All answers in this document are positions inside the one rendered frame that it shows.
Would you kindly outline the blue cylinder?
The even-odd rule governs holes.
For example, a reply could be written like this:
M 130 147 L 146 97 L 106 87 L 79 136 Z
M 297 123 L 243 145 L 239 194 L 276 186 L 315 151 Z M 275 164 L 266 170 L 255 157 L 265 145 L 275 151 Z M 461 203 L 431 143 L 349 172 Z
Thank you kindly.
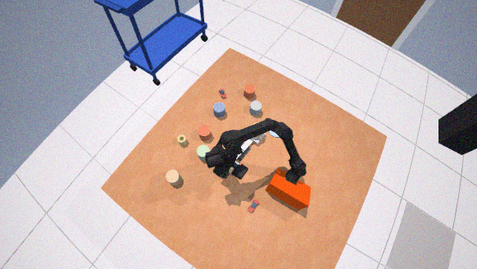
M 223 117 L 225 115 L 225 105 L 221 102 L 213 105 L 213 112 L 216 117 Z

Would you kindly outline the orange cylinder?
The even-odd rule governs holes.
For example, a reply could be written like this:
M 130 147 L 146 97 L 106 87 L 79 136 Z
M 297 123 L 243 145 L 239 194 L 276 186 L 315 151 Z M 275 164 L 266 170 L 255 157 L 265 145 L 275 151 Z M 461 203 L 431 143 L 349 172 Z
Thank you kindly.
M 203 141 L 207 141 L 211 138 L 211 128 L 208 125 L 201 125 L 198 128 L 199 138 Z
M 250 99 L 250 98 L 253 98 L 253 97 L 254 97 L 255 92 L 256 92 L 255 86 L 253 86 L 252 84 L 248 84 L 248 85 L 246 85 L 245 88 L 244 88 L 244 93 L 243 93 L 243 95 L 244 95 L 245 98 Z

